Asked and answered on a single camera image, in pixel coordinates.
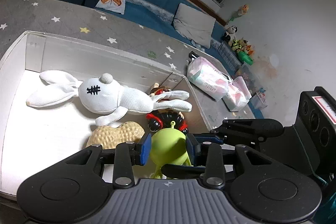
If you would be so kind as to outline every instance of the panda plush toy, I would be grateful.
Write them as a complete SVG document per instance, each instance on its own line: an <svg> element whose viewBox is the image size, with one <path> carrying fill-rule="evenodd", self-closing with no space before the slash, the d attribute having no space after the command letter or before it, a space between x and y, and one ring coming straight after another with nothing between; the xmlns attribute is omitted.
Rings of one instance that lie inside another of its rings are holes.
<svg viewBox="0 0 336 224"><path fill-rule="evenodd" d="M231 41L232 39L235 38L234 34L237 32L237 27L236 26L231 26L226 29L226 32L222 36L222 40L224 40L226 43Z"/></svg>

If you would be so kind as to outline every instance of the green alien toy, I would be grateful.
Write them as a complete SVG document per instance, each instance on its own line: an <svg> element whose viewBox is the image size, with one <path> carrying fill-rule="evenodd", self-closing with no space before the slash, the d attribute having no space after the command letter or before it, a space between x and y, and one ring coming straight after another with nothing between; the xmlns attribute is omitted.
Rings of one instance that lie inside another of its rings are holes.
<svg viewBox="0 0 336 224"><path fill-rule="evenodd" d="M174 129L174 121L170 124L171 128L161 129L152 136L150 157L156 164L155 173L151 176L152 179L162 179L161 167L165 164L191 166L185 148L185 135Z"/></svg>

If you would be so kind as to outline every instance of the metal screw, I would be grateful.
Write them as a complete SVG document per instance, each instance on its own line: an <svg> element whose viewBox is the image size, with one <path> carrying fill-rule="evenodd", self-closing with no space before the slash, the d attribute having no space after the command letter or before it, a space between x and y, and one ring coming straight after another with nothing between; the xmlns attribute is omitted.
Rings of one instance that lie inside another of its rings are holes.
<svg viewBox="0 0 336 224"><path fill-rule="evenodd" d="M119 185L130 185L132 183L132 180L128 177L119 177L115 180L115 183Z"/></svg>
<svg viewBox="0 0 336 224"><path fill-rule="evenodd" d="M210 185L221 185L223 183L223 180L218 177L210 177L207 179L207 183Z"/></svg>

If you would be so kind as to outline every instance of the rabbit nose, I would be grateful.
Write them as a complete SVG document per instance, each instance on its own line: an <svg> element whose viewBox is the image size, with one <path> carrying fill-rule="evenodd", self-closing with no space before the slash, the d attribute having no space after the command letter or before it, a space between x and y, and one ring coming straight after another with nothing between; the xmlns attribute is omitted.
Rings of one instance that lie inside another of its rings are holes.
<svg viewBox="0 0 336 224"><path fill-rule="evenodd" d="M101 77L100 77L100 82L104 83L104 84L111 84L113 81L113 76L109 73L104 73Z"/></svg>

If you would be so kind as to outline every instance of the gray pillow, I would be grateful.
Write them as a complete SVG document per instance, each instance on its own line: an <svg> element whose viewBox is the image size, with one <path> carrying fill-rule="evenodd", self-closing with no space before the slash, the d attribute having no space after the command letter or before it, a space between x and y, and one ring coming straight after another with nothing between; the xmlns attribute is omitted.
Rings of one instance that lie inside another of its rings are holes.
<svg viewBox="0 0 336 224"><path fill-rule="evenodd" d="M215 21L210 15L180 3L173 19L173 25L183 37L210 48L211 33Z"/></svg>

